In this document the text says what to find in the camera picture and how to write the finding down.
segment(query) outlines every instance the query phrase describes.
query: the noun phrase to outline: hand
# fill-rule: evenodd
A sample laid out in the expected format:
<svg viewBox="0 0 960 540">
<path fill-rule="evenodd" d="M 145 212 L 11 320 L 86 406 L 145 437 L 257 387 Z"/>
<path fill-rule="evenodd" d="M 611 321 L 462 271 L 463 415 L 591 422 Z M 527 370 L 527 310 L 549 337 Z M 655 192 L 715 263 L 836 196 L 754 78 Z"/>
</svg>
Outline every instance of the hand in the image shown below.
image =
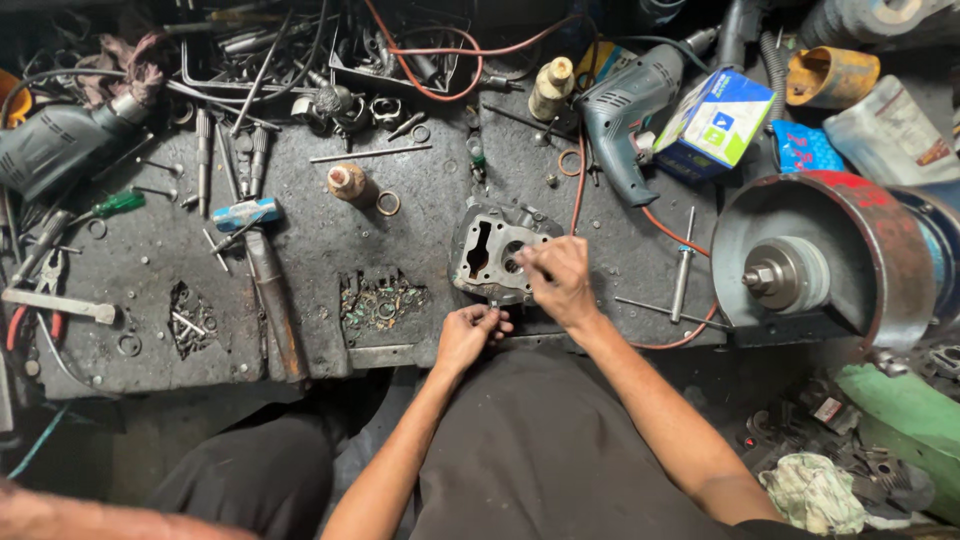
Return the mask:
<svg viewBox="0 0 960 540">
<path fill-rule="evenodd" d="M 507 322 L 509 318 L 510 313 L 482 304 L 451 311 L 444 320 L 434 370 L 455 377 L 463 375 L 480 356 L 484 344 L 495 343 L 514 331 L 514 325 Z"/>
<path fill-rule="evenodd" d="M 564 330 L 583 330 L 600 316 L 588 277 L 587 241 L 561 236 L 516 254 L 534 289 L 534 300 Z"/>
</svg>

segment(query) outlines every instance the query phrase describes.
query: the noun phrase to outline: cardboard box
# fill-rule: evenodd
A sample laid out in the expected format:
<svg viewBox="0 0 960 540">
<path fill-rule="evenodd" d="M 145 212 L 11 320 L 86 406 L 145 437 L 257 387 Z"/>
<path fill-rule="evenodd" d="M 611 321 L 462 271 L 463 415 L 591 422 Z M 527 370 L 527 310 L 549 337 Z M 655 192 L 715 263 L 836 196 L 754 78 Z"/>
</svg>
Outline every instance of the cardboard box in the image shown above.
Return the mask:
<svg viewBox="0 0 960 540">
<path fill-rule="evenodd" d="M 654 142 L 660 168 L 695 183 L 733 169 L 774 100 L 774 91 L 718 71 L 686 95 Z"/>
</svg>

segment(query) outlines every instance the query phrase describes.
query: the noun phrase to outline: left hand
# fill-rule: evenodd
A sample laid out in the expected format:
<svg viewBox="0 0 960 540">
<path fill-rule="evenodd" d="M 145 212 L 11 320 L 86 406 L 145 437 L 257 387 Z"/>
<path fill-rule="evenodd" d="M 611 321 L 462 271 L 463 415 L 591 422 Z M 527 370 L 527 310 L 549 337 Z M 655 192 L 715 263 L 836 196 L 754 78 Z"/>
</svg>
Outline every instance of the left hand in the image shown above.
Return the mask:
<svg viewBox="0 0 960 540">
<path fill-rule="evenodd" d="M 483 304 L 451 311 L 444 320 L 434 370 L 455 377 L 463 375 L 480 356 L 484 344 L 495 343 L 514 330 L 514 325 L 507 322 L 509 318 L 510 313 Z"/>
</svg>

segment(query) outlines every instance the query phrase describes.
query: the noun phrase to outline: wrench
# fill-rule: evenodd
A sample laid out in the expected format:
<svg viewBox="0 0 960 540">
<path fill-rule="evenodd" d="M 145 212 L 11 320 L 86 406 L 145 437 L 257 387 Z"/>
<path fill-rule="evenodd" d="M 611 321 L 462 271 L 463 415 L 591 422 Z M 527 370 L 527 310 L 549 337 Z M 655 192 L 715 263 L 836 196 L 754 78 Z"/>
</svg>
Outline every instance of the wrench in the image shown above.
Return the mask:
<svg viewBox="0 0 960 540">
<path fill-rule="evenodd" d="M 24 304 L 32 307 L 42 307 L 53 311 L 64 311 L 74 315 L 93 317 L 95 321 L 105 325 L 112 325 L 117 315 L 117 306 L 114 304 L 95 304 L 84 300 L 75 300 L 54 296 L 52 294 L 38 294 L 22 289 L 6 289 L 0 295 L 4 302 Z"/>
</svg>

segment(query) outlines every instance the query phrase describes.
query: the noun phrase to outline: workbench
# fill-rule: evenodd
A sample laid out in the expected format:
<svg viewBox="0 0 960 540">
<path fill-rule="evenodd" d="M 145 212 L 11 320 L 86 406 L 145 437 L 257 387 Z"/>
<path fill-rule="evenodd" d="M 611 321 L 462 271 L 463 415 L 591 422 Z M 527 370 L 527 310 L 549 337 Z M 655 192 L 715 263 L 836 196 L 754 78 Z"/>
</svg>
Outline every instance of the workbench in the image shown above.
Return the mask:
<svg viewBox="0 0 960 540">
<path fill-rule="evenodd" d="M 528 115 L 525 92 L 482 91 L 480 100 Z M 375 209 L 360 211 L 325 191 L 326 171 L 334 163 L 314 165 L 308 160 L 343 153 L 339 137 L 317 136 L 291 123 L 284 123 L 282 133 L 273 137 L 263 195 L 276 197 L 286 217 L 266 229 L 289 284 L 294 327 L 314 378 L 341 378 L 353 370 L 372 367 L 432 364 L 447 313 L 482 301 L 454 289 L 446 274 L 451 236 L 466 211 L 468 197 L 525 203 L 563 225 L 565 232 L 569 227 L 578 179 L 562 174 L 557 160 L 562 150 L 574 144 L 553 136 L 550 146 L 535 146 L 535 130 L 478 108 L 487 158 L 486 181 L 479 184 L 469 170 L 465 104 L 415 101 L 413 105 L 414 110 L 429 112 L 425 125 L 433 147 L 356 162 L 380 189 L 399 196 L 401 208 L 390 217 Z M 568 122 L 559 129 L 575 133 Z M 366 130 L 354 139 L 353 151 L 414 143 L 408 135 L 387 142 L 388 134 Z M 106 220 L 108 232 L 103 239 L 95 239 L 84 226 L 75 227 L 64 238 L 63 243 L 82 249 L 83 254 L 69 256 L 62 294 L 114 303 L 123 313 L 110 327 L 71 316 L 60 345 L 64 363 L 87 384 L 116 394 L 282 380 L 242 248 L 225 252 L 229 273 L 225 272 L 209 254 L 202 228 L 215 240 L 223 235 L 195 209 L 180 207 L 179 202 L 197 189 L 192 129 L 169 130 L 138 155 L 160 163 L 179 163 L 186 174 L 175 180 L 161 169 L 129 159 L 119 163 L 105 180 L 78 189 L 64 203 L 67 209 L 86 211 L 106 193 L 131 185 L 173 187 L 179 192 L 176 202 L 147 193 L 146 207 Z M 210 207 L 217 209 L 232 204 L 232 198 L 218 151 L 213 163 Z M 579 163 L 570 157 L 564 164 L 576 170 Z M 651 189 L 661 195 L 650 210 L 667 227 L 685 233 L 690 208 L 695 207 L 693 241 L 708 247 L 717 213 L 713 184 L 693 188 L 656 167 L 646 167 L 645 172 Z M 555 188 L 547 185 L 550 174 L 559 179 Z M 655 228 L 640 209 L 627 208 L 620 201 L 602 173 L 599 185 L 587 178 L 577 234 L 589 241 L 590 279 L 597 304 L 625 336 L 662 344 L 682 339 L 685 332 L 697 327 L 687 322 L 673 325 L 666 315 L 613 299 L 623 296 L 669 307 L 681 254 L 678 243 Z M 342 283 L 357 271 L 367 280 L 401 275 L 422 300 L 399 314 L 391 328 L 363 324 L 345 335 Z M 211 310 L 217 338 L 210 346 L 181 357 L 174 345 L 170 306 L 172 296 L 184 285 Z M 691 264 L 684 313 L 703 317 L 711 301 L 708 260 L 698 255 Z M 511 307 L 510 311 L 516 331 L 503 348 L 549 343 L 576 351 L 572 340 L 539 308 L 522 312 L 520 307 Z M 127 347 L 119 343 L 124 336 L 132 339 L 131 335 L 142 344 L 135 356 L 130 355 L 129 343 Z M 693 344 L 726 342 L 723 332 L 705 329 Z M 76 384 L 62 372 L 42 336 L 36 346 L 41 366 L 38 381 L 44 384 L 48 398 L 95 395 L 90 387 Z M 262 360 L 264 355 L 269 361 Z"/>
</svg>

